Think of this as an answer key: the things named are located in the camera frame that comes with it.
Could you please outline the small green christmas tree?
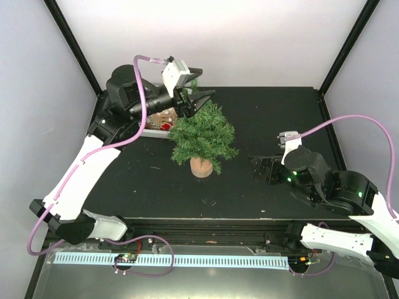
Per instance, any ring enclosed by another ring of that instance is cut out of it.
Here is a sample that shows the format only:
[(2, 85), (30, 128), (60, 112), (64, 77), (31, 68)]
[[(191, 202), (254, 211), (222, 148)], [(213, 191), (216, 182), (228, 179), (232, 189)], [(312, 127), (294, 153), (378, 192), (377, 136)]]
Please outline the small green christmas tree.
[(179, 117), (168, 137), (175, 142), (171, 159), (179, 165), (190, 162), (197, 178), (212, 172), (221, 173), (220, 159), (233, 159), (239, 150), (233, 147), (234, 126), (222, 113), (222, 108), (211, 99), (192, 117)]

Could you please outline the white plastic basket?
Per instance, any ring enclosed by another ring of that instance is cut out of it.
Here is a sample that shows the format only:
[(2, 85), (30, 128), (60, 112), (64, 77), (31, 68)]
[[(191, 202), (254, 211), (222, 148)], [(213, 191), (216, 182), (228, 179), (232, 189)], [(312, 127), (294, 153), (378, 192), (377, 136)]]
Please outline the white plastic basket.
[(170, 132), (165, 130), (153, 130), (144, 128), (140, 133), (140, 137), (168, 139), (169, 134)]

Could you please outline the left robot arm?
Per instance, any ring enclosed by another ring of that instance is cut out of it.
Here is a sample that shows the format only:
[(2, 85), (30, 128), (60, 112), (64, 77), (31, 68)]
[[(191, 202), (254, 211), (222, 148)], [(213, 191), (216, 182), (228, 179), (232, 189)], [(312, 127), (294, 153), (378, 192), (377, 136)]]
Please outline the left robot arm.
[(131, 246), (134, 234), (121, 217), (90, 212), (83, 208), (84, 202), (124, 147), (143, 133), (148, 116), (172, 108), (178, 117), (189, 118), (205, 105), (213, 90), (183, 93), (185, 85), (202, 74), (202, 69), (174, 60), (162, 71), (162, 84), (154, 85), (140, 79), (132, 65), (117, 67), (75, 161), (50, 194), (31, 202), (30, 210), (70, 244), (110, 239), (121, 249)]

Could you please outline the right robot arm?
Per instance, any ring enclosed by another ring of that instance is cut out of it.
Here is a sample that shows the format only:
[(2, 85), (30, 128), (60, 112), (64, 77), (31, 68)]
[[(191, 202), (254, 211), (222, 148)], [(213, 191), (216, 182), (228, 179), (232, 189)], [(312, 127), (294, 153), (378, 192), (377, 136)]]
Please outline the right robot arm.
[(366, 233), (325, 229), (292, 221), (283, 236), (291, 252), (329, 250), (370, 264), (382, 275), (398, 278), (398, 223), (389, 213), (378, 188), (355, 171), (333, 171), (324, 157), (304, 146), (284, 155), (250, 156), (256, 181), (286, 184), (291, 196), (353, 220)]

